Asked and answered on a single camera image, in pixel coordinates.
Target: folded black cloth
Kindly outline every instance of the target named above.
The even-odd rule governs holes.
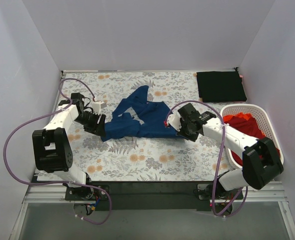
[[[197,72],[198,95],[203,102],[245,102],[242,78],[237,71]]]

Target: table surface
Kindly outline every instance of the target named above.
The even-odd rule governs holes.
[[[102,111],[106,122],[111,121],[120,101],[143,85],[149,86],[148,101],[164,101],[169,108],[185,100],[199,100],[195,72],[68,73],[66,77],[84,81],[97,100],[107,103]],[[80,92],[90,97],[77,81],[66,81],[62,90],[66,95]],[[231,103],[210,103],[217,111],[228,104]],[[203,105],[193,105],[200,112],[208,110]],[[77,122],[70,127],[68,139],[73,164],[87,172],[93,181],[212,181],[220,149],[218,142],[201,135],[196,142],[137,137],[102,142],[100,137],[84,132]],[[219,173],[231,168],[224,151]],[[40,171],[37,180],[60,179]]]

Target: white wall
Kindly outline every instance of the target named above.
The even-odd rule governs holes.
[[[267,111],[280,141],[281,180],[295,221],[295,1],[275,1],[240,71],[249,102]]]
[[[60,71],[21,0],[0,0],[0,240],[10,237],[27,186],[4,167],[2,150],[19,124],[52,110]],[[32,132],[47,120],[25,127],[9,143],[8,160],[22,179],[35,169]]]
[[[23,0],[60,70],[239,66],[275,0]]]

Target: plastic basket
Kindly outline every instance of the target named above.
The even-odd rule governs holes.
[[[265,134],[265,136],[272,139],[275,146],[279,149],[280,160],[283,164],[284,158],[283,158],[283,154],[282,154],[282,151],[280,148],[280,144],[279,144],[277,136],[273,130],[271,121],[270,121],[266,111],[264,111],[261,107],[259,107],[257,105],[245,104],[245,103],[226,105],[221,110],[221,115],[223,117],[226,115],[236,115],[238,113],[252,114],[252,116],[255,118],[255,120],[257,122],[259,129]],[[236,169],[242,168],[242,166],[239,165],[233,159],[231,150],[227,148],[226,152],[227,152],[228,161],[231,164],[231,166]]]

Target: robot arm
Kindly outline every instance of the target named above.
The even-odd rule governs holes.
[[[211,112],[200,114],[191,103],[178,110],[181,117],[171,114],[167,123],[177,134],[196,141],[199,134],[222,141],[223,125]],[[218,194],[251,186],[261,189],[283,172],[283,165],[271,139],[257,139],[225,126],[224,146],[235,152],[243,162],[243,168],[226,172],[218,179]]]
[[[35,164],[38,170],[53,173],[64,181],[69,181],[69,187],[79,188],[72,184],[77,182],[86,184],[90,177],[75,164],[73,164],[73,152],[71,150],[67,132],[76,121],[83,125],[86,132],[105,136],[105,115],[100,115],[104,102],[92,104],[93,113],[85,111],[84,96],[80,93],[72,93],[72,105],[64,109],[70,103],[62,100],[58,109],[62,112],[56,114],[52,120],[41,130],[35,130],[32,134]]]

